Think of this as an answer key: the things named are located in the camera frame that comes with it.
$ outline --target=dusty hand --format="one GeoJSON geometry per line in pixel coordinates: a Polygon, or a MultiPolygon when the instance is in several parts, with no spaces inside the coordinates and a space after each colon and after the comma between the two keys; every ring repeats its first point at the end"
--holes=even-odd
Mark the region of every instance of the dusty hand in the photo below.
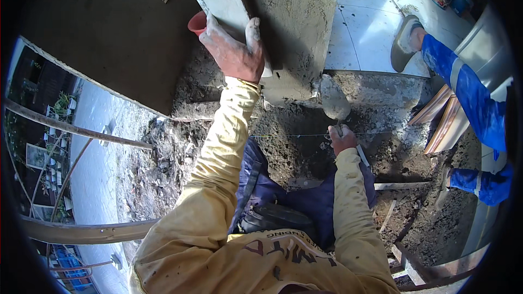
{"type": "Polygon", "coordinates": [[[228,35],[216,18],[209,14],[207,30],[200,34],[200,42],[211,53],[226,76],[258,84],[265,67],[259,24],[258,17],[247,23],[245,45],[228,35]]]}
{"type": "Polygon", "coordinates": [[[336,128],[334,126],[329,126],[329,135],[332,140],[330,146],[334,149],[334,154],[336,156],[338,156],[343,150],[355,148],[358,145],[354,132],[345,124],[341,124],[341,128],[343,136],[340,137],[336,128]]]}

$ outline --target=black pouch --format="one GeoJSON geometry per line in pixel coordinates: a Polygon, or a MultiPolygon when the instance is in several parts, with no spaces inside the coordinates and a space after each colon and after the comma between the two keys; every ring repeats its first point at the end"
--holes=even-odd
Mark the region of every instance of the black pouch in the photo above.
{"type": "Polygon", "coordinates": [[[294,209],[272,203],[253,207],[239,223],[241,232],[290,228],[305,232],[316,242],[317,233],[312,220],[294,209]]]}

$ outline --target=yellow long-sleeve shirt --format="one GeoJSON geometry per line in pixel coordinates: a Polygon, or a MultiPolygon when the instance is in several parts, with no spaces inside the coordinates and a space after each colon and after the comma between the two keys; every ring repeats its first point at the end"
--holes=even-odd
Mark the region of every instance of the yellow long-sleeve shirt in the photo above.
{"type": "Polygon", "coordinates": [[[197,164],[169,214],[149,231],[133,259],[133,293],[278,293],[286,285],[336,293],[398,293],[367,205],[355,148],[337,159],[336,260],[292,229],[227,236],[247,121],[258,85],[226,78],[197,164]]]}

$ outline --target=trowel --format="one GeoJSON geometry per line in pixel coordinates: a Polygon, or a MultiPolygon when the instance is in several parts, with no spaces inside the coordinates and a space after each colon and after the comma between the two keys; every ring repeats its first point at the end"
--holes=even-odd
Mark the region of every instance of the trowel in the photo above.
{"type": "Polygon", "coordinates": [[[338,121],[334,127],[338,131],[339,136],[343,136],[340,124],[350,114],[350,104],[349,101],[347,101],[347,97],[339,84],[328,74],[322,75],[320,95],[322,98],[323,111],[327,117],[338,121]]]}

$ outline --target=paved sidewalk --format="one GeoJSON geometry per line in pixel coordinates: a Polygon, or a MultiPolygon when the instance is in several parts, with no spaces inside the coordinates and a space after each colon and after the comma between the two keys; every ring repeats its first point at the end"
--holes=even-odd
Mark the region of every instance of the paved sidewalk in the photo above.
{"type": "MultiPolygon", "coordinates": [[[[82,92],[78,97],[74,124],[94,131],[109,125],[115,136],[140,140],[143,129],[156,116],[131,102],[120,99],[102,88],[80,81],[82,92]]],[[[71,163],[86,144],[87,138],[73,135],[71,163]]],[[[74,218],[77,224],[94,225],[119,223],[117,212],[117,180],[120,161],[132,149],[116,143],[102,147],[93,140],[71,175],[71,193],[74,218]]],[[[118,271],[113,265],[93,268],[93,281],[102,294],[128,293],[129,266],[121,243],[79,245],[84,263],[108,261],[115,254],[122,262],[118,271]]]]}

